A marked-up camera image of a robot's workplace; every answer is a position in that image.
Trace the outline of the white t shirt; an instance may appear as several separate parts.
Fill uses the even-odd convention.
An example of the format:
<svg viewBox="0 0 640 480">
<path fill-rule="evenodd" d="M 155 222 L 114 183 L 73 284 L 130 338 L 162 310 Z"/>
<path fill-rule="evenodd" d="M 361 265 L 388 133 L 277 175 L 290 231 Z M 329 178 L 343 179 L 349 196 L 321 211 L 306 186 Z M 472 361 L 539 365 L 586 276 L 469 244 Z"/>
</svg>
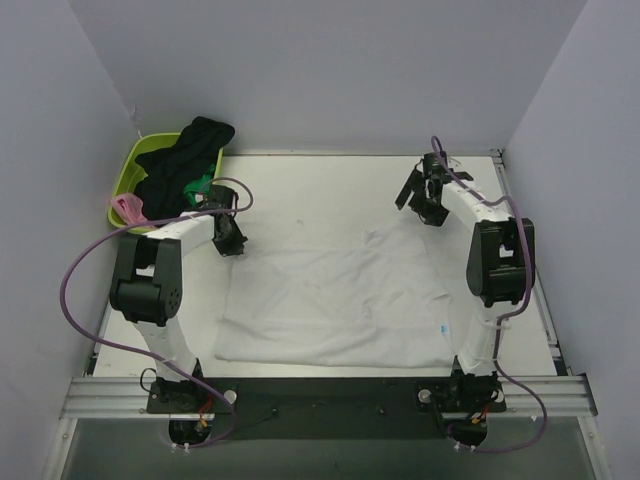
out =
<svg viewBox="0 0 640 480">
<path fill-rule="evenodd" d="M 214 347 L 229 362 L 450 369 L 473 312 L 425 230 L 353 246 L 256 249 L 234 261 Z"/>
</svg>

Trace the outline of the lime green plastic basket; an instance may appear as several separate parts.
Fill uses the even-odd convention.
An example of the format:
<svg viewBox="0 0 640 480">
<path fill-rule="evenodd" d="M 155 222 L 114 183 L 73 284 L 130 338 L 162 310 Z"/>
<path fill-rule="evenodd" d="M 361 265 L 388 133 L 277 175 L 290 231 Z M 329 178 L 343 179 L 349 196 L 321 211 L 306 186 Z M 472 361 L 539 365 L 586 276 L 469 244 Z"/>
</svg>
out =
<svg viewBox="0 0 640 480">
<path fill-rule="evenodd" d="M 167 132 L 167 133 L 155 133 L 140 137 L 139 140 L 131 148 L 124 164 L 121 168 L 115 186 L 112 190 L 112 198 L 122 194 L 133 193 L 136 185 L 143 180 L 147 174 L 142 167 L 136 162 L 136 158 L 144 153 L 155 151 L 161 148 L 167 148 L 173 146 L 179 138 L 179 132 Z M 220 149 L 216 166 L 213 170 L 213 178 L 217 178 L 220 175 L 220 170 L 223 163 L 224 147 Z M 107 219 L 114 228 L 122 228 L 126 226 L 124 220 L 109 203 L 107 210 Z M 144 234 L 151 231 L 152 227 L 137 227 L 132 228 L 129 233 Z"/>
</svg>

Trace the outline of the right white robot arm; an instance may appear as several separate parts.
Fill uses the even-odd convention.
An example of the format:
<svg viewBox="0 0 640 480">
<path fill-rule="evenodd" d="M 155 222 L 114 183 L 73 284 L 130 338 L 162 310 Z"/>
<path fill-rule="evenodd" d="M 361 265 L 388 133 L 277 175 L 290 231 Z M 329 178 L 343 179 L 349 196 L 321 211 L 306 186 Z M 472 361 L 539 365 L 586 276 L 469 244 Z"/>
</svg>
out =
<svg viewBox="0 0 640 480">
<path fill-rule="evenodd" d="M 422 223 L 441 227 L 456 217 L 471 233 L 466 283 L 478 299 L 464 343 L 456 355 L 466 374 L 496 371 L 502 332 L 523 313 L 535 283 L 535 227 L 513 199 L 486 199 L 473 177 L 456 172 L 444 152 L 429 153 L 416 164 L 395 200 Z"/>
</svg>

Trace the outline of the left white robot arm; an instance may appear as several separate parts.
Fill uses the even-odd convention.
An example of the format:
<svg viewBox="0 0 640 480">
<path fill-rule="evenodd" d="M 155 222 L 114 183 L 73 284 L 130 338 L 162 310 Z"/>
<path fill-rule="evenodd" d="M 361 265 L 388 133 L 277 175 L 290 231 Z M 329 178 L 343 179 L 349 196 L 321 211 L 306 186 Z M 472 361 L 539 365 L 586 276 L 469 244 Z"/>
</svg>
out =
<svg viewBox="0 0 640 480">
<path fill-rule="evenodd" d="M 170 400 L 183 411 L 204 402 L 205 387 L 193 379 L 200 363 L 186 343 L 178 312 L 183 300 L 183 258 L 210 242 L 222 257 L 244 253 L 247 238 L 236 223 L 239 195 L 210 185 L 196 209 L 144 234 L 124 234 L 110 290 L 111 307 L 142 335 L 156 374 L 171 385 Z"/>
</svg>

